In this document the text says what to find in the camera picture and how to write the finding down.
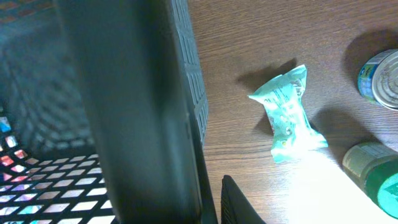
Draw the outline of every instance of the green bottle cap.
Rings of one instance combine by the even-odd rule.
[[[365,191],[383,211],[398,219],[398,159],[375,167],[366,179]]]

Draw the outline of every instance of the laundry basket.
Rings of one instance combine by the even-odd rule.
[[[170,1],[204,142],[208,102],[186,1]],[[0,0],[0,223],[117,223],[49,0]]]

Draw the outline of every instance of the crumpled plastic wrapper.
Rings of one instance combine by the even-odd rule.
[[[274,132],[271,154],[276,163],[305,151],[328,147],[326,139],[311,128],[301,103],[307,68],[301,65],[279,75],[248,97],[262,103]]]

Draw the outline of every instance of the green container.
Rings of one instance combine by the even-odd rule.
[[[343,167],[376,205],[398,219],[398,152],[376,142],[358,144],[345,154]]]

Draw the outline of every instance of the tin can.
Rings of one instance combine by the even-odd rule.
[[[398,110],[398,49],[371,58],[358,76],[360,94],[377,105]]]
[[[398,152],[377,142],[358,144],[345,154],[343,168],[376,205],[398,219]]]

